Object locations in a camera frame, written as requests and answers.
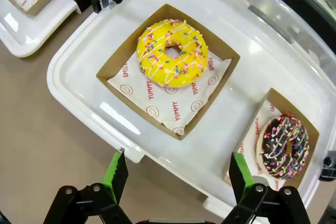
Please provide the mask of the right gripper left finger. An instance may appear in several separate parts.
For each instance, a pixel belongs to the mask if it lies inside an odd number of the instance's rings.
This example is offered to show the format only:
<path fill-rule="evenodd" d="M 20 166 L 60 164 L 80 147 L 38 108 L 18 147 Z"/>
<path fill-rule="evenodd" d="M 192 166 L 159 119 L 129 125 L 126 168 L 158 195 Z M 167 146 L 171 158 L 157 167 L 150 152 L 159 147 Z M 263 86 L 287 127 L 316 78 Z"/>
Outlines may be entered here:
<path fill-rule="evenodd" d="M 81 190 L 60 187 L 49 208 L 49 224 L 85 224 L 92 216 L 98 216 L 103 224 L 133 224 L 120 206 L 128 175 L 121 152 L 113 156 L 102 182 Z"/>

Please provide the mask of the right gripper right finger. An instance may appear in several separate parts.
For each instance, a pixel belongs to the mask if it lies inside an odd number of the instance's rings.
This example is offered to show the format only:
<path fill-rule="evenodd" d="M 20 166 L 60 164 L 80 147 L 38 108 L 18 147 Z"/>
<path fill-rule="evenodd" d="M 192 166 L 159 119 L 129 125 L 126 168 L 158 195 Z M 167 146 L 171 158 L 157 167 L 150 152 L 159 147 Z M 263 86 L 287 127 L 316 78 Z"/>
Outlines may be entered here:
<path fill-rule="evenodd" d="M 243 154 L 232 153 L 229 177 L 237 205 L 222 224 L 252 224 L 257 217 L 270 224 L 311 224 L 298 190 L 285 186 L 275 191 L 255 182 Z"/>

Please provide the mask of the chocolate rainbow sprinkled donut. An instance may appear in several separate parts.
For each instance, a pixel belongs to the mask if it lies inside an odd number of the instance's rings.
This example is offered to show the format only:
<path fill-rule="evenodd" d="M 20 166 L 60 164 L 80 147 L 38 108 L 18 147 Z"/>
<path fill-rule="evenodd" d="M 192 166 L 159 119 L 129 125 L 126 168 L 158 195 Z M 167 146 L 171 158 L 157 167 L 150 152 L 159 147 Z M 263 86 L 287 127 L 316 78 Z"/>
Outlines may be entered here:
<path fill-rule="evenodd" d="M 305 166 L 309 154 L 309 135 L 294 115 L 282 114 L 262 129 L 256 144 L 256 160 L 267 175 L 287 180 Z"/>

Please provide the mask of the yellow glazed donut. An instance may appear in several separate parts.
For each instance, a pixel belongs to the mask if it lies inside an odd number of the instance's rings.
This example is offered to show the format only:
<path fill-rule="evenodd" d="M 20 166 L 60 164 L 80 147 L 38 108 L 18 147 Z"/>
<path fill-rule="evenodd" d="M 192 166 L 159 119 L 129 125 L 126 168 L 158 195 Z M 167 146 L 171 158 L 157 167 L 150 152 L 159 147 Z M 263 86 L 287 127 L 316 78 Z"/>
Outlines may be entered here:
<path fill-rule="evenodd" d="M 146 112 L 142 111 L 138 106 L 133 104 L 128 98 L 122 95 L 117 89 L 115 89 L 112 85 L 108 84 L 107 81 L 116 76 L 117 73 L 121 70 L 121 68 L 125 65 L 125 63 L 131 58 L 132 55 L 136 55 L 136 68 L 140 70 L 138 58 L 137 58 L 137 39 L 142 35 L 144 30 L 151 25 L 158 23 L 165 19 L 178 19 L 181 21 L 186 21 L 189 25 L 200 31 L 203 35 L 203 38 L 208 46 L 208 64 L 209 64 L 209 53 L 212 52 L 220 60 L 231 59 L 231 63 L 221 78 L 219 85 L 215 89 L 214 93 L 210 96 L 209 101 L 199 109 L 195 118 L 190 121 L 189 124 L 185 127 L 185 135 L 180 136 L 175 134 L 174 132 L 167 129 L 163 124 L 160 124 L 157 120 L 149 116 Z M 154 12 L 146 21 L 144 21 L 122 44 L 121 46 L 114 52 L 114 54 L 108 59 L 108 61 L 102 66 L 102 68 L 97 73 L 97 78 L 125 105 L 127 105 L 130 109 L 132 109 L 139 116 L 144 118 L 146 121 L 151 123 L 153 126 L 160 129 L 162 132 L 165 132 L 167 135 L 172 136 L 177 140 L 184 139 L 188 133 L 192 131 L 193 128 L 199 127 L 202 133 L 208 134 L 211 131 L 210 126 L 206 126 L 204 122 L 202 122 L 202 117 L 208 110 L 208 108 L 212 105 L 214 100 L 217 98 L 219 93 L 221 92 L 223 86 L 229 79 L 230 75 L 234 71 L 236 65 L 239 62 L 239 54 L 234 51 L 227 43 L 221 40 L 218 36 L 204 27 L 202 24 L 189 17 L 187 14 L 182 11 L 174 8 L 169 4 L 164 4 L 161 6 L 156 12 Z"/>

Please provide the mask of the yellow sprinkled donut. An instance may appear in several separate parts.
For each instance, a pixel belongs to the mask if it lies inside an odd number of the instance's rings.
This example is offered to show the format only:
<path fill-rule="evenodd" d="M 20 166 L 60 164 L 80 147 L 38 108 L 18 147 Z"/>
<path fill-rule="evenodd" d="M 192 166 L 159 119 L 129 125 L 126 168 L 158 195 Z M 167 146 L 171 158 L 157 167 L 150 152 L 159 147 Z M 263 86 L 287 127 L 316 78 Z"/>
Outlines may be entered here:
<path fill-rule="evenodd" d="M 198 80 L 208 65 L 203 35 L 185 20 L 165 19 L 137 39 L 140 71 L 161 87 L 181 88 Z"/>

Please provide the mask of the white display case tray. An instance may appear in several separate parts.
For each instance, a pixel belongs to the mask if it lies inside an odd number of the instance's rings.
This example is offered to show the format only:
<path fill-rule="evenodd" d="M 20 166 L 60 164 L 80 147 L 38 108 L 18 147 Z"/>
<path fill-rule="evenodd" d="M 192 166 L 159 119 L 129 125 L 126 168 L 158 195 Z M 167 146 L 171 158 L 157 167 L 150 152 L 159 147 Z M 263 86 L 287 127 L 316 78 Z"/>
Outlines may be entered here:
<path fill-rule="evenodd" d="M 0 40 L 14 56 L 30 56 L 73 12 L 81 12 L 73 0 L 51 0 L 36 16 L 0 0 Z"/>
<path fill-rule="evenodd" d="M 318 222 L 336 189 L 336 181 L 319 181 L 324 157 L 336 150 L 336 81 L 306 60 L 245 60 L 239 55 L 233 74 L 201 119 L 211 131 L 205 134 L 195 127 L 176 140 L 137 115 L 97 78 L 112 55 L 100 51 L 90 37 L 101 12 L 91 14 L 52 58 L 47 83 L 55 99 L 131 161 L 147 156 L 206 195 L 204 207 L 224 217 L 234 203 L 232 189 L 222 179 L 224 166 L 257 103 L 274 88 L 320 133 L 299 186 L 311 222 Z"/>

